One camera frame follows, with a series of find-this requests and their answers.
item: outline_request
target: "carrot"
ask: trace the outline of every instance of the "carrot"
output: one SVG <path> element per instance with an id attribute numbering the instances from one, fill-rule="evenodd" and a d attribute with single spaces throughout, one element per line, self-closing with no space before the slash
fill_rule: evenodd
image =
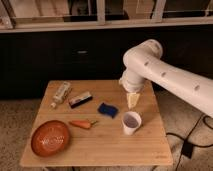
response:
<path id="1" fill-rule="evenodd" d="M 70 121 L 69 124 L 80 127 L 80 128 L 84 128 L 84 129 L 90 129 L 92 125 L 95 124 L 96 122 L 91 123 L 88 120 L 73 120 L 73 121 Z"/>

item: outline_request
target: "wooden table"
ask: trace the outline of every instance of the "wooden table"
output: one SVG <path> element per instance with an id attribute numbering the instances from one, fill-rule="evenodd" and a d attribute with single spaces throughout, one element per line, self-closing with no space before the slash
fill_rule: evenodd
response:
<path id="1" fill-rule="evenodd" d="M 132 136 L 124 135 L 121 123 L 123 113 L 129 111 L 126 92 L 118 80 L 70 81 L 72 91 L 65 102 L 52 109 L 52 96 L 62 81 L 48 84 L 30 138 L 24 149 L 21 166 L 142 166 L 172 165 L 171 151 L 163 128 L 156 98 L 149 81 L 146 82 L 140 100 L 133 109 L 142 116 L 143 126 Z M 71 109 L 68 99 L 90 91 L 93 100 Z M 114 119 L 100 114 L 101 103 L 114 105 L 119 113 Z M 32 133 L 42 123 L 60 120 L 68 125 L 72 119 L 99 120 L 90 130 L 68 126 L 71 134 L 69 147 L 52 157 L 36 156 L 30 146 Z"/>

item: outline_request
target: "paper cup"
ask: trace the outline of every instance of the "paper cup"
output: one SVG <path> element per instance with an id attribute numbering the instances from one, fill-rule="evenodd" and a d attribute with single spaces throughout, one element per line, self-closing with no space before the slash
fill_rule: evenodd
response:
<path id="1" fill-rule="evenodd" d="M 126 112 L 122 118 L 124 134 L 132 135 L 142 123 L 141 116 L 136 112 Z"/>

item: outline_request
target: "orange bowl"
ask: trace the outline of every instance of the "orange bowl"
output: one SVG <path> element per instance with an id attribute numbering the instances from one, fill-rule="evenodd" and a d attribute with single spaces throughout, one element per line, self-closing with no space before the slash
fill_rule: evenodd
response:
<path id="1" fill-rule="evenodd" d="M 70 133 L 67 125 L 52 120 L 36 129 L 31 139 L 31 148 L 36 155 L 48 157 L 64 150 L 69 141 Z"/>

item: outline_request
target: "cable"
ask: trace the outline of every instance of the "cable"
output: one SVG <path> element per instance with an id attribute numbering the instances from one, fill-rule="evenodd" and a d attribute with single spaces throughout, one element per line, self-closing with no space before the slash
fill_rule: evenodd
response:
<path id="1" fill-rule="evenodd" d="M 180 157 L 179 157 L 179 160 L 178 160 L 178 164 L 177 164 L 177 166 L 176 166 L 176 168 L 175 168 L 175 171 L 177 171 L 177 169 L 178 169 L 178 166 L 179 166 L 179 164 L 180 164 L 180 159 L 181 159 L 181 157 L 182 157 L 182 154 L 180 154 Z"/>
<path id="2" fill-rule="evenodd" d="M 213 130 L 213 127 L 211 127 L 211 126 L 207 123 L 207 121 L 206 121 L 207 118 L 210 118 L 210 117 L 209 117 L 209 116 L 204 116 L 204 117 L 203 117 L 203 123 L 204 123 L 207 127 L 209 127 L 209 129 L 212 129 L 212 130 Z"/>
<path id="3" fill-rule="evenodd" d="M 189 138 L 189 136 L 192 134 L 192 132 L 195 130 L 195 128 L 197 127 L 198 123 L 200 122 L 201 118 L 203 117 L 203 114 L 200 115 L 199 119 L 197 120 L 197 122 L 195 123 L 194 127 L 191 129 L 191 131 L 189 132 L 188 136 L 186 137 L 186 139 Z"/>
<path id="4" fill-rule="evenodd" d="M 203 114 L 199 117 L 199 119 L 197 120 L 197 122 L 195 123 L 194 127 L 191 129 L 191 131 L 189 132 L 189 134 L 187 135 L 186 138 L 183 138 L 181 135 L 179 134 L 176 134 L 176 133 L 173 133 L 173 132 L 167 132 L 166 135 L 172 135 L 172 136 L 176 136 L 178 137 L 179 139 L 181 139 L 182 141 L 184 141 L 183 143 L 183 146 L 182 146 L 182 149 L 181 149 L 181 154 L 180 154 L 180 157 L 179 157 L 179 160 L 178 160 L 178 164 L 175 168 L 175 171 L 177 171 L 178 169 L 178 166 L 181 162 L 181 157 L 182 155 L 186 152 L 186 147 L 184 148 L 185 144 L 188 144 L 188 145 L 191 145 L 192 146 L 192 150 L 193 150 L 193 147 L 199 147 L 199 148 L 208 148 L 208 147 L 212 147 L 213 144 L 210 144 L 210 145 L 198 145 L 198 144 L 194 144 L 194 143 L 191 143 L 191 142 L 188 142 L 188 138 L 189 136 L 192 134 L 192 132 L 195 130 L 195 128 L 197 127 L 198 123 L 200 122 L 201 118 L 203 117 Z M 206 119 L 207 118 L 210 118 L 209 116 L 204 116 L 203 117 L 203 123 L 209 127 L 210 129 L 213 129 L 207 122 L 206 122 Z"/>
<path id="5" fill-rule="evenodd" d="M 185 138 L 183 138 L 183 137 L 181 137 L 180 135 L 175 134 L 175 133 L 173 133 L 173 132 L 167 132 L 166 135 L 173 135 L 173 136 L 175 136 L 175 137 L 180 138 L 180 139 L 183 140 L 183 141 L 185 140 Z"/>

